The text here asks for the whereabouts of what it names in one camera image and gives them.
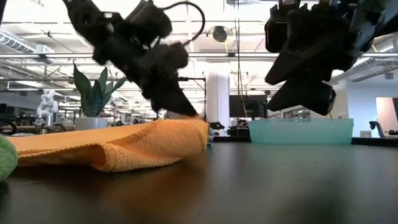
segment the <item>translucent plastic tub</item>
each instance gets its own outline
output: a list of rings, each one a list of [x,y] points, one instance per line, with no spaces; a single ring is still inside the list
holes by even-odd
[[[262,119],[249,122],[252,142],[351,144],[353,119]]]

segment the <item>cable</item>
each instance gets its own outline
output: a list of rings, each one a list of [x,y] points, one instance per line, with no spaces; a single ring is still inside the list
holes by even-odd
[[[235,31],[236,31],[236,50],[238,52],[238,94],[241,95],[241,97],[243,98],[243,84],[242,84],[242,74],[241,74],[241,57],[240,57],[240,35],[241,35],[241,31],[240,31],[240,18],[238,16],[238,21],[236,21],[236,18],[234,19],[234,24],[235,24]],[[236,127],[238,127],[238,123],[239,123],[239,116],[236,118],[237,123],[236,123]]]
[[[10,126],[11,129],[12,129],[11,131],[5,132],[5,133],[3,133],[3,134],[12,136],[13,134],[15,134],[15,133],[18,132],[17,126],[16,126],[12,121],[10,121],[10,120],[8,120],[8,119],[0,118],[0,122],[5,123],[5,124],[0,124],[0,127],[3,127],[3,126],[5,126],[5,125],[7,125],[7,126]]]
[[[163,7],[163,8],[160,8],[160,9],[163,10],[163,11],[166,11],[166,10],[169,10],[171,8],[174,8],[175,6],[180,6],[180,5],[183,5],[183,4],[194,7],[195,9],[197,9],[199,11],[199,13],[201,15],[201,27],[200,27],[200,30],[192,37],[192,39],[190,39],[190,40],[188,40],[188,41],[183,43],[183,45],[186,46],[190,42],[196,40],[200,36],[200,34],[202,34],[203,31],[205,30],[205,24],[206,24],[205,13],[202,11],[202,9],[198,5],[196,5],[195,3],[192,3],[192,2],[188,2],[188,1],[177,2],[177,3],[172,4],[171,6]]]
[[[226,42],[225,42],[225,51],[228,53],[228,45],[227,45]],[[228,62],[229,62],[229,66],[232,68],[232,66],[231,66],[231,60],[230,60],[229,58],[228,58]],[[234,82],[235,82],[236,87],[238,87],[238,84],[236,83],[235,76],[232,75],[232,77],[234,78]],[[238,93],[238,96],[239,96],[239,95],[241,96],[241,100],[242,100],[242,104],[243,104],[244,115],[245,115],[245,117],[247,117],[247,116],[248,116],[248,113],[246,112],[246,107],[245,107],[245,105],[244,105],[243,95],[241,95],[241,94]]]

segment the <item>pillar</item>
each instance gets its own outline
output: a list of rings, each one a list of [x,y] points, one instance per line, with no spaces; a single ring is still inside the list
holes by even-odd
[[[219,121],[225,130],[216,131],[226,136],[229,127],[229,68],[213,64],[207,75],[206,115],[209,122]]]

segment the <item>snake plant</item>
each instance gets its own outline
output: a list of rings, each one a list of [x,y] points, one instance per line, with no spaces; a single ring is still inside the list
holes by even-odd
[[[91,82],[85,74],[81,73],[77,69],[77,66],[74,65],[73,81],[80,93],[83,113],[89,118],[95,118],[111,99],[112,93],[123,85],[126,77],[118,80],[116,84],[114,84],[113,80],[109,84],[106,84],[108,81],[108,69],[104,68],[99,79],[95,80],[94,85],[91,86]]]

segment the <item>dark tabletop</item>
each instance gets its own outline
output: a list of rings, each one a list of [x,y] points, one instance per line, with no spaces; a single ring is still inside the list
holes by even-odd
[[[17,169],[0,223],[398,223],[398,150],[216,143],[158,169]]]

